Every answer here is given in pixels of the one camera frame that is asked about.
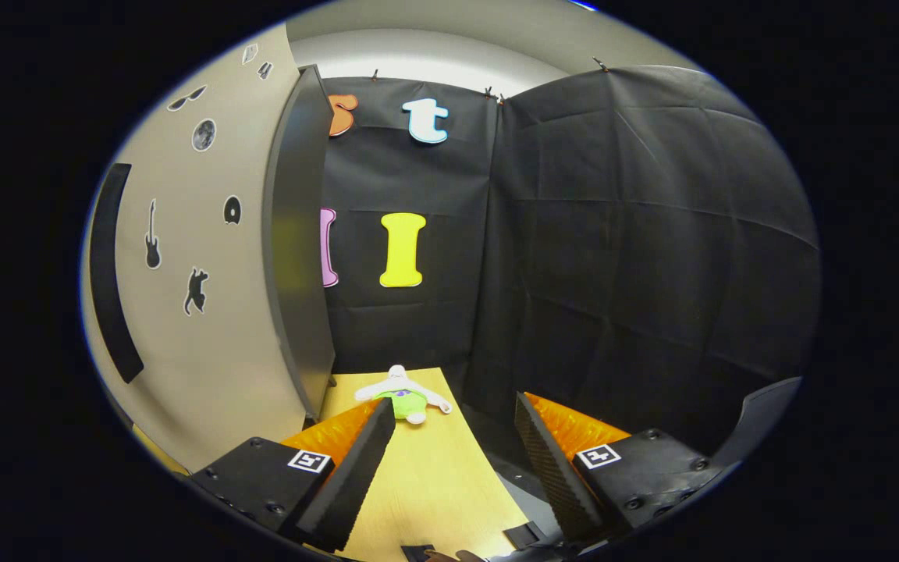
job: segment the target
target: black fabric curtain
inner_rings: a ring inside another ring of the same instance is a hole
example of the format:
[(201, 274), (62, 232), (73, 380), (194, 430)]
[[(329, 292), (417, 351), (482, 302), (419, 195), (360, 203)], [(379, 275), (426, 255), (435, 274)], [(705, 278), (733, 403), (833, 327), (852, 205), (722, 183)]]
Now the black fabric curtain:
[[(410, 80), (329, 78), (331, 95), (354, 95), (354, 124), (329, 139), (322, 207), (334, 209), (331, 259), (339, 283), (325, 289), (335, 373), (461, 363), (471, 354), (495, 99)], [(446, 141), (426, 144), (407, 131), (402, 105), (434, 98), (449, 110), (435, 127)], [(418, 232), (421, 284), (384, 287), (388, 231), (381, 217), (425, 217)]]
[(506, 100), (464, 399), (514, 393), (712, 453), (797, 376), (820, 265), (784, 153), (709, 75), (635, 67)]
[[(463, 402), (506, 426), (529, 391), (707, 454), (744, 396), (801, 374), (820, 295), (810, 207), (770, 132), (709, 75), (596, 71), (503, 106), (440, 84), (324, 83), (359, 100), (322, 189), (338, 215), (335, 372), (470, 361)], [(450, 113), (439, 144), (407, 132), (402, 104), (427, 97)], [(394, 212), (427, 219), (417, 287), (378, 281)]]

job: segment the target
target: white plush toy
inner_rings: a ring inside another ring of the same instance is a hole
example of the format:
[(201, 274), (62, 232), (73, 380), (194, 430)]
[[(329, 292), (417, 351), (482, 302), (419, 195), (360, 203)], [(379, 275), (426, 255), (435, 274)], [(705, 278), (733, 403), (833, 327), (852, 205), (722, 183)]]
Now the white plush toy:
[(407, 378), (404, 367), (400, 365), (390, 367), (386, 380), (356, 391), (357, 401), (365, 402), (374, 398), (390, 398), (393, 402), (393, 417), (407, 419), (407, 422), (415, 425), (425, 421), (425, 406), (429, 404), (439, 406), (443, 414), (453, 411), (453, 405), (446, 398)]

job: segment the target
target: orange textured pad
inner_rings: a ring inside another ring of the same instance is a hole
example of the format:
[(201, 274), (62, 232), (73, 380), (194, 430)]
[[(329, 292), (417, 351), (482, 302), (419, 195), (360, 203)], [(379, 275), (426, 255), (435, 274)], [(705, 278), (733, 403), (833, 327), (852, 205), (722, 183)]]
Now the orange textured pad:
[(379, 403), (381, 403), (381, 399), (364, 402), (338, 416), (297, 433), (286, 441), (282, 441), (282, 444), (295, 449), (329, 455), (332, 457), (332, 461), (335, 461), (335, 467), (339, 468)]
[(631, 436), (620, 428), (602, 423), (577, 410), (572, 410), (568, 406), (540, 398), (529, 392), (524, 394), (536, 413), (539, 414), (540, 419), (546, 424), (546, 428), (557, 441), (557, 445), (560, 445), (560, 450), (564, 452), (568, 462), (571, 462), (579, 451)]

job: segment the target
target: wooden table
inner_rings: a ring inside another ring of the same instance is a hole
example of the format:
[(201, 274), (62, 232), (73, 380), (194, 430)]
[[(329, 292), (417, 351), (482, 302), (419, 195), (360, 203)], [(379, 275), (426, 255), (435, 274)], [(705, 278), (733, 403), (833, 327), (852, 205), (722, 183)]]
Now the wooden table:
[[(335, 375), (322, 419), (352, 408), (357, 390), (386, 376)], [(400, 547), (422, 544), (447, 554), (510, 554), (515, 549), (503, 531), (528, 519), (481, 451), (442, 370), (407, 371), (407, 376), (446, 398), (453, 412), (429, 406), (421, 425), (397, 420), (349, 544), (336, 554), (364, 562), (406, 562)]]

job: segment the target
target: sticker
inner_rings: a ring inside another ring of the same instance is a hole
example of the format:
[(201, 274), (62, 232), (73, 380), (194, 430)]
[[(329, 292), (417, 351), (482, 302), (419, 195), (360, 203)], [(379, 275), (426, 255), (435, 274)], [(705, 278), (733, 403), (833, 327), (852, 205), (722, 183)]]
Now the sticker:
[(332, 252), (331, 244), (329, 244), (329, 232), (332, 231), (332, 222), (335, 222), (335, 217), (334, 209), (322, 207), (322, 282), (324, 282), (325, 287), (339, 284), (339, 274), (332, 270)]
[(214, 135), (217, 134), (217, 125), (213, 119), (204, 119), (200, 121), (197, 128), (193, 130), (193, 149), (197, 152), (204, 152), (214, 144)]
[(335, 116), (332, 117), (332, 128), (329, 129), (328, 136), (336, 137), (353, 127), (354, 118), (350, 110), (359, 107), (360, 100), (357, 100), (356, 96), (350, 94), (345, 96), (328, 96), (328, 101), (329, 104), (332, 104), (332, 111), (335, 113)]
[(259, 43), (253, 43), (245, 47), (245, 52), (242, 53), (242, 65), (252, 62), (252, 59), (256, 58), (257, 53), (259, 53)]
[(290, 462), (286, 463), (286, 466), (296, 468), (297, 470), (306, 470), (307, 472), (321, 474), (321, 471), (325, 470), (325, 465), (327, 465), (331, 458), (332, 457), (322, 455), (321, 453), (297, 451), (297, 454), (293, 455), (293, 459), (290, 459)]
[(206, 90), (207, 90), (206, 84), (204, 84), (203, 86), (199, 86), (199, 88), (197, 88), (196, 90), (193, 90), (192, 94), (186, 96), (185, 98), (179, 98), (178, 100), (175, 100), (174, 102), (172, 102), (167, 109), (169, 111), (179, 111), (180, 109), (182, 109), (182, 107), (184, 105), (186, 105), (186, 102), (196, 101), (200, 96), (203, 95), (204, 91), (206, 91)]
[(581, 457), (581, 462), (588, 466), (588, 470), (599, 468), (610, 462), (617, 462), (620, 459), (620, 455), (609, 448), (609, 445), (599, 445), (599, 447), (581, 451), (578, 456)]
[(158, 236), (155, 236), (155, 201), (151, 200), (151, 214), (147, 218), (147, 233), (144, 235), (144, 244), (147, 249), (145, 263), (150, 269), (158, 269), (162, 265), (162, 256), (158, 253)]
[(435, 99), (414, 100), (400, 107), (409, 112), (407, 132), (410, 132), (415, 140), (437, 144), (449, 138), (450, 133), (435, 128), (435, 118), (443, 117), (445, 119), (450, 116), (450, 111), (436, 105)]
[(200, 314), (204, 314), (203, 305), (207, 302), (207, 295), (203, 294), (203, 282), (208, 279), (210, 279), (209, 273), (202, 269), (197, 270), (195, 266), (193, 267), (193, 273), (190, 274), (190, 285), (187, 289), (186, 303), (183, 305), (183, 308), (186, 310), (186, 316), (192, 316), (190, 314), (190, 302), (200, 311)]
[(232, 195), (224, 202), (224, 224), (238, 224), (242, 222), (242, 202)]
[(381, 275), (381, 285), (421, 285), (421, 273), (414, 266), (418, 252), (418, 231), (425, 226), (425, 217), (414, 213), (390, 213), (381, 217), (381, 224), (388, 229), (388, 266)]

